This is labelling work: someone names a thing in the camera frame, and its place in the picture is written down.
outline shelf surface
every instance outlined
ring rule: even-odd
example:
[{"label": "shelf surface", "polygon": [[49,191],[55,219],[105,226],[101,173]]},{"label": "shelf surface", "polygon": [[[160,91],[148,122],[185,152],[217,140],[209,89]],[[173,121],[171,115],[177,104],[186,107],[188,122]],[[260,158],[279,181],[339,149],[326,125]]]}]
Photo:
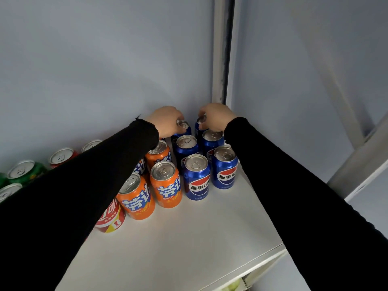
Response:
[{"label": "shelf surface", "polygon": [[239,164],[230,189],[210,184],[201,201],[184,195],[113,233],[94,229],[56,290],[216,290],[284,251]]}]

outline silver can top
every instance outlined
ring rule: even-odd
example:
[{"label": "silver can top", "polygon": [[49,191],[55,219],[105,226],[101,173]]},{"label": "silver can top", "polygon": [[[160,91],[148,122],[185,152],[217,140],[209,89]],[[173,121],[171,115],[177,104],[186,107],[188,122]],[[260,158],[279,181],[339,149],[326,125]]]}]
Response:
[{"label": "silver can top", "polygon": [[119,194],[128,194],[135,191],[140,185],[140,176],[137,173],[131,174],[128,180],[121,187]]},{"label": "silver can top", "polygon": [[15,184],[10,184],[8,186],[5,186],[4,188],[1,188],[0,189],[0,203],[3,200],[5,200],[8,196],[11,196],[17,190],[21,189],[22,187],[23,187],[22,184],[15,183]]},{"label": "silver can top", "polygon": [[23,160],[15,165],[7,174],[9,179],[19,178],[28,173],[35,165],[33,160]]},{"label": "silver can top", "polygon": [[222,138],[222,136],[222,132],[214,132],[212,130],[206,130],[202,135],[202,137],[207,141],[218,141]]},{"label": "silver can top", "polygon": [[51,155],[48,162],[50,164],[59,164],[62,162],[65,162],[68,160],[74,153],[74,150],[71,148],[62,148],[59,149],[57,152],[55,152],[53,155]]},{"label": "silver can top", "polygon": [[213,156],[215,156],[219,161],[229,162],[235,160],[236,153],[229,146],[221,145],[214,149]]},{"label": "silver can top", "polygon": [[90,148],[93,148],[94,146],[100,144],[102,141],[101,140],[93,140],[87,143],[85,146],[82,147],[81,152],[88,151]]},{"label": "silver can top", "polygon": [[170,161],[160,161],[151,168],[151,176],[157,181],[166,181],[174,176],[175,165]]},{"label": "silver can top", "polygon": [[183,135],[177,139],[177,146],[183,149],[189,149],[197,144],[197,139],[194,136]]},{"label": "silver can top", "polygon": [[187,130],[189,127],[189,123],[184,120],[177,120],[177,126],[184,127]]},{"label": "silver can top", "polygon": [[208,160],[201,154],[192,154],[186,157],[185,166],[189,171],[203,171],[208,166]]},{"label": "silver can top", "polygon": [[206,122],[206,115],[202,115],[201,117],[198,117],[197,119],[198,124],[202,124],[204,122]]},{"label": "silver can top", "polygon": [[159,154],[162,153],[164,150],[166,150],[167,143],[163,140],[159,140],[158,145],[155,147],[154,150],[148,151],[149,154]]}]

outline black sleeve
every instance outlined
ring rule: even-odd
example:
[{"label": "black sleeve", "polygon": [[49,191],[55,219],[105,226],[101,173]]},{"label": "black sleeve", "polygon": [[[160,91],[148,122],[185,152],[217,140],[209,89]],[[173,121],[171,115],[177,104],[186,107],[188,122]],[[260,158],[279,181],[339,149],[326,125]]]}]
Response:
[{"label": "black sleeve", "polygon": [[158,139],[155,126],[138,119],[3,201],[2,284],[17,280],[18,286],[54,290],[100,216]]},{"label": "black sleeve", "polygon": [[245,118],[225,140],[311,290],[386,286],[388,240],[372,224]]}]

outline person's left hand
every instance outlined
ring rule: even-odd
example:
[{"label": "person's left hand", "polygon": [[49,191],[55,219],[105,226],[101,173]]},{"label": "person's left hand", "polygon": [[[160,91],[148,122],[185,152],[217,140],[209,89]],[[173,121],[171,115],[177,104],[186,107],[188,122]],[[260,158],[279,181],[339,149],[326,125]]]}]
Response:
[{"label": "person's left hand", "polygon": [[177,126],[178,119],[185,119],[182,112],[173,106],[165,106],[156,109],[144,120],[152,123],[156,127],[160,138],[167,138],[173,134],[183,134],[186,132],[185,128]]}]

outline hand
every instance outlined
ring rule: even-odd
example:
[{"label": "hand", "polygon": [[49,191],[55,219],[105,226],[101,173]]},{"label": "hand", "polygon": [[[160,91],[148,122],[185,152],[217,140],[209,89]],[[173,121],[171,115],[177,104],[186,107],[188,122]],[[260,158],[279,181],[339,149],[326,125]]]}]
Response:
[{"label": "hand", "polygon": [[176,133],[183,134],[186,132],[185,128],[177,126],[177,119],[185,119],[182,112],[173,106],[165,106],[156,109],[144,120],[156,127],[160,138],[167,138]]},{"label": "hand", "polygon": [[215,132],[225,131],[226,126],[237,117],[227,107],[221,103],[210,103],[199,110],[198,116],[206,113],[206,121],[199,126],[200,130],[211,129]]}]

